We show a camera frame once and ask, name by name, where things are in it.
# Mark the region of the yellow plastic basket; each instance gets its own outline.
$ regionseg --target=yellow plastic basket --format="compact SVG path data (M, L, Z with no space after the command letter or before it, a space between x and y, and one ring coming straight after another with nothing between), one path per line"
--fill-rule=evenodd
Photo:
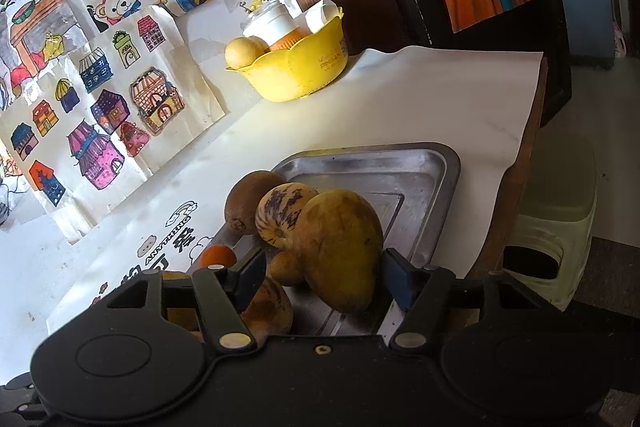
M349 58L342 17L340 10L318 33L296 42L290 50L267 53L238 72L271 102L295 100L323 88L342 73Z

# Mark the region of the plastic stool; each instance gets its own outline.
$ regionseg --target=plastic stool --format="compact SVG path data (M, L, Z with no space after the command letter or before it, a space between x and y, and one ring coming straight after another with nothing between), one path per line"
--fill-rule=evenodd
M591 143L541 131L504 269L563 311L587 263L596 199Z

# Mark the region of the orange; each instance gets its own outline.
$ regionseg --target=orange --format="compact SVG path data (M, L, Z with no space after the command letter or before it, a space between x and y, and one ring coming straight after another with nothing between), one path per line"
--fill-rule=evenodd
M206 268L212 264L222 264L222 266L229 267L236 264L237 261L236 254L229 247L212 245L204 249L198 259L198 266Z

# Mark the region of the silver screw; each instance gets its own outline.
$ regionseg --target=silver screw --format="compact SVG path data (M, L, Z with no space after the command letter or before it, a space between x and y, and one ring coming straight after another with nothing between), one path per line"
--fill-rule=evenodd
M427 338L421 333L414 333L407 331L406 333L400 333L394 338L396 346L403 347L404 349L415 349L422 347L427 343Z
M244 349L251 344L251 337L244 333L227 333L222 335L218 342L226 349Z
M324 344L322 344L321 346L316 346L316 348L314 349L314 351L316 352L316 355L328 355L330 352L332 352L332 348L331 346L325 346Z

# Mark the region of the stainless steel tray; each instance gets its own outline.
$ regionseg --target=stainless steel tray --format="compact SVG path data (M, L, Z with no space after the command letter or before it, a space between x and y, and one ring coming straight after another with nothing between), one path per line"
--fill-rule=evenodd
M414 266L429 263L449 211L460 175L460 158L439 143L308 151L293 155L273 169L289 182L319 190L348 188L375 208L385 233L385 248L396 248ZM223 227L212 243L234 248L238 259L261 243L259 237L235 236ZM380 288L369 310L357 317L341 315L311 290L287 288L294 307L292 333L354 335L373 333L391 300Z

